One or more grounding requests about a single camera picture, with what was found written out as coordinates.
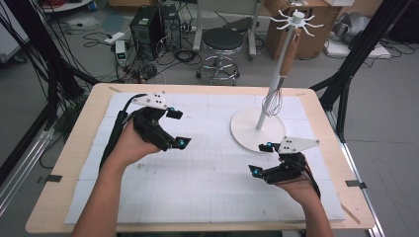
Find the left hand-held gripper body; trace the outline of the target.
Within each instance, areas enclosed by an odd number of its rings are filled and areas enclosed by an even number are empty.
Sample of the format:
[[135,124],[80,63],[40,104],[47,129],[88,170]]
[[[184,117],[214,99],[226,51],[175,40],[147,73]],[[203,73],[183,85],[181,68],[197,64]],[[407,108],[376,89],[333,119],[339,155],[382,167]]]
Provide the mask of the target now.
[[175,138],[161,127],[159,120],[174,109],[167,106],[164,93],[138,94],[132,102],[142,105],[141,109],[132,113],[134,130],[144,141],[167,151],[174,144]]

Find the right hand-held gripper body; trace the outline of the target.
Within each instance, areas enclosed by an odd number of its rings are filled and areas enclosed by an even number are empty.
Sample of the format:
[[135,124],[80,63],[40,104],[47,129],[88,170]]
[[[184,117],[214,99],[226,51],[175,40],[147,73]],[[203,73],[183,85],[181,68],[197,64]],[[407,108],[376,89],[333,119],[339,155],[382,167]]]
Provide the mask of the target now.
[[297,178],[306,167],[302,151],[314,147],[318,143],[319,141],[315,139],[286,136],[280,143],[280,148],[277,152],[281,164],[264,170],[263,180],[268,184],[275,184]]

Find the white hook stand rack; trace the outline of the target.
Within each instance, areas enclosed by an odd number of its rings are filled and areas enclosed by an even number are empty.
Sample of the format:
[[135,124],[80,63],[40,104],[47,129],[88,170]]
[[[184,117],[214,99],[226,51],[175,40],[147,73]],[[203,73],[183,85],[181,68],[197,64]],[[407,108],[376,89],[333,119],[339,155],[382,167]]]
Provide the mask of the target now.
[[[314,18],[305,18],[302,12],[295,10],[291,16],[284,15],[283,19],[271,18],[278,23],[285,23],[278,30],[304,30],[309,36],[313,37],[306,26],[312,28],[321,28],[321,25],[312,25],[308,21]],[[259,152],[258,145],[267,142],[281,143],[286,137],[286,127],[278,115],[268,117],[260,109],[249,109],[236,113],[230,122],[230,131],[235,141],[248,150]]]

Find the wooden handled metal whisk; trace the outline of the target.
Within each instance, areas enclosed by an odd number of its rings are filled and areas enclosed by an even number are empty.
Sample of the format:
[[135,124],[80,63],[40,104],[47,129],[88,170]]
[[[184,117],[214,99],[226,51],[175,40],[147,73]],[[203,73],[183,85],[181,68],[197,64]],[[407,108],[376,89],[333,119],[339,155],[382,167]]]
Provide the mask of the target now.
[[292,29],[287,34],[285,48],[281,52],[273,81],[271,82],[267,96],[262,102],[262,111],[268,117],[277,115],[281,110],[282,86],[292,69],[294,56],[299,44],[300,32],[301,29]]

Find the person's right hand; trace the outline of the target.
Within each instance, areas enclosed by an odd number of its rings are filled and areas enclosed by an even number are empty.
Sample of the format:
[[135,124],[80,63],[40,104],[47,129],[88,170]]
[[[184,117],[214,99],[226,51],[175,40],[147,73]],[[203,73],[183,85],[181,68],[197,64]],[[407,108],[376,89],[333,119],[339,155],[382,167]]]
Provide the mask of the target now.
[[278,182],[276,186],[286,191],[302,207],[313,207],[320,202],[314,184],[306,171],[295,179]]

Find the person's left hand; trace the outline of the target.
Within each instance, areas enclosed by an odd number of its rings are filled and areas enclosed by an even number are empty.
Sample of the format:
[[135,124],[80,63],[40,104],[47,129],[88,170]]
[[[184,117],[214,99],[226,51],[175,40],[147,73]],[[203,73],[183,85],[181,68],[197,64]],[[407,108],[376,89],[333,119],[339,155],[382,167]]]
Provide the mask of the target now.
[[124,127],[113,151],[107,158],[107,163],[126,168],[143,157],[157,153],[160,149],[149,142],[145,142],[134,130],[130,120]]

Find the white grid mat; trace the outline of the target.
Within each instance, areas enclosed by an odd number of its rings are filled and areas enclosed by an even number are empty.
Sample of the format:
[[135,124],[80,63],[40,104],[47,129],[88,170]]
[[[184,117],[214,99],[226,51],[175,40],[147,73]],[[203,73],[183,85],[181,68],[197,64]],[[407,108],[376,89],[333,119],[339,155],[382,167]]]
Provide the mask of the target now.
[[[99,172],[99,163],[117,113],[135,93],[116,93],[77,179],[65,224],[74,224],[86,204]],[[248,165],[268,169],[279,165],[276,153],[253,152],[236,142],[230,122],[236,113],[259,109],[258,95],[165,95],[181,119],[162,118],[173,136],[191,137],[184,150],[151,154],[129,165],[123,177],[118,223],[220,223],[304,221],[300,205],[286,192],[253,178]],[[283,96],[280,120],[286,135],[316,139],[296,96]],[[345,219],[320,149],[302,153],[321,191],[329,220]]]

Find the white device with green display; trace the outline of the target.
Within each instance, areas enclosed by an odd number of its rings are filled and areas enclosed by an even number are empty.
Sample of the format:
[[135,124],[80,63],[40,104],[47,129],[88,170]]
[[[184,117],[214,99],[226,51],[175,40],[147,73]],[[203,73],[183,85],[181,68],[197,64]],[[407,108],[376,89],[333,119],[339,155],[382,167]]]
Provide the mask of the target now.
[[119,65],[126,66],[126,42],[124,40],[117,40],[115,43],[116,60]]

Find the black tape strip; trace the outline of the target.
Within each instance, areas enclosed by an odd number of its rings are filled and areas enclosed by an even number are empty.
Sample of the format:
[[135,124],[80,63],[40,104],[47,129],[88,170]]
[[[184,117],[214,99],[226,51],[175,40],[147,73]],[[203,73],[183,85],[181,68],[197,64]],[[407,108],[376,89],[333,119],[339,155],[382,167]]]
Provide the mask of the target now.
[[59,183],[62,179],[60,175],[47,175],[45,177],[39,177],[37,183],[45,185],[48,182]]
[[367,185],[364,182],[360,182],[358,180],[348,180],[345,181],[347,187],[358,187],[361,190],[366,189]]

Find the large black computer tower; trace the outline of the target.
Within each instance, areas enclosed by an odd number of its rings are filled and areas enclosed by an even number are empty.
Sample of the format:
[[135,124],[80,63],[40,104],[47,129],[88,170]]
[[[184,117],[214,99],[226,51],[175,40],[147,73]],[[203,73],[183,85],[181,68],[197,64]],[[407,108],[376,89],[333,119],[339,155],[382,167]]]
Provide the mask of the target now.
[[140,7],[129,27],[138,57],[149,61],[156,59],[156,46],[163,39],[159,7]]

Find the white power strip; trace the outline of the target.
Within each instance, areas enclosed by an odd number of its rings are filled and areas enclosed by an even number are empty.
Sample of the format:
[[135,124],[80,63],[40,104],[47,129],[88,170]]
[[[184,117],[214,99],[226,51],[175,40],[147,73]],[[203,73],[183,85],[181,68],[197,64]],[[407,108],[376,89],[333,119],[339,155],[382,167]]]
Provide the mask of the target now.
[[115,34],[111,35],[109,38],[104,39],[104,42],[105,42],[105,43],[113,43],[113,42],[115,42],[116,40],[121,39],[124,35],[125,35],[125,34],[124,34],[124,33],[122,33],[122,32],[117,32],[117,33],[115,33]]

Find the slim black computer tower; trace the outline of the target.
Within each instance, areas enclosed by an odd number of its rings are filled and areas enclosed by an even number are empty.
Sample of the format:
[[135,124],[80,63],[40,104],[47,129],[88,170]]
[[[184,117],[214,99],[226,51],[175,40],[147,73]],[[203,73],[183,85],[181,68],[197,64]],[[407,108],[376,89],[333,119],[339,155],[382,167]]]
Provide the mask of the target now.
[[180,17],[175,5],[160,7],[161,19],[166,36],[166,47],[170,51],[181,48]]

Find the white flat board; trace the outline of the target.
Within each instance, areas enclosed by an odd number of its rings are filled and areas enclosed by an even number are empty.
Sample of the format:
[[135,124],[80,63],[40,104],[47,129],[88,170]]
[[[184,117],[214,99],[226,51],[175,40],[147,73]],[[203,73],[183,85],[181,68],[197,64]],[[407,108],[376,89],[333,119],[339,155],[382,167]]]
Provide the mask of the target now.
[[[324,51],[328,56],[344,58],[350,54],[351,49],[349,48],[347,44],[345,44],[342,41],[329,39],[324,44]],[[385,49],[380,43],[373,46],[372,49],[361,47],[361,49],[357,49],[357,52],[360,52],[360,53],[367,52],[369,54],[368,58],[371,58],[371,59],[390,59],[391,58],[390,52],[387,49]]]

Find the grey rounded device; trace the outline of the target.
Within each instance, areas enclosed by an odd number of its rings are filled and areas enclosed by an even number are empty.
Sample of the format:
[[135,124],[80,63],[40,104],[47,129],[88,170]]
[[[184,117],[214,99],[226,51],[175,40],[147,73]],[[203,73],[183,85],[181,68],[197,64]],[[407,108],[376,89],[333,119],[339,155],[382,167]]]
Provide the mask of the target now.
[[370,18],[359,12],[343,13],[335,22],[332,32],[346,44],[352,44],[353,40],[364,31],[370,22]]

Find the aluminium rail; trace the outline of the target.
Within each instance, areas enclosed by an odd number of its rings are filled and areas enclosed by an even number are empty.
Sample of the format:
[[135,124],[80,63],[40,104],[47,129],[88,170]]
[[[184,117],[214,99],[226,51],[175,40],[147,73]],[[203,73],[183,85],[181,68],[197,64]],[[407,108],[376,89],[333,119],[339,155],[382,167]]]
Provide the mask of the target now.
[[[352,157],[352,154],[350,152],[349,146],[347,145],[346,142],[341,141],[340,138],[339,138],[339,136],[337,136],[337,140],[338,140],[338,143],[339,143],[339,145],[341,147],[341,150],[343,151],[343,154],[345,156],[345,159],[346,159],[346,161],[347,161],[347,163],[348,163],[348,165],[349,165],[352,173],[355,175],[355,180],[358,180],[360,182],[364,182],[364,180],[362,179],[362,177],[361,177],[361,175],[360,175],[360,173],[358,171],[358,168],[357,168],[357,166],[355,164],[355,161],[354,161],[354,159]],[[371,199],[370,199],[370,197],[368,195],[368,190],[367,189],[363,189],[363,190],[361,190],[361,192],[363,193],[364,199],[365,199],[365,201],[366,201],[366,203],[368,205],[368,208],[370,210],[370,213],[373,216],[374,221],[375,221],[375,225],[368,230],[369,236],[370,237],[385,237],[384,231],[383,231],[383,229],[381,227],[381,224],[380,224],[379,219],[377,217],[377,214],[376,214],[376,211],[374,209],[374,206],[373,206],[373,204],[371,202]]]
[[55,134],[55,129],[40,131],[19,156],[17,166],[0,186],[0,217],[5,213],[18,190],[29,177]]

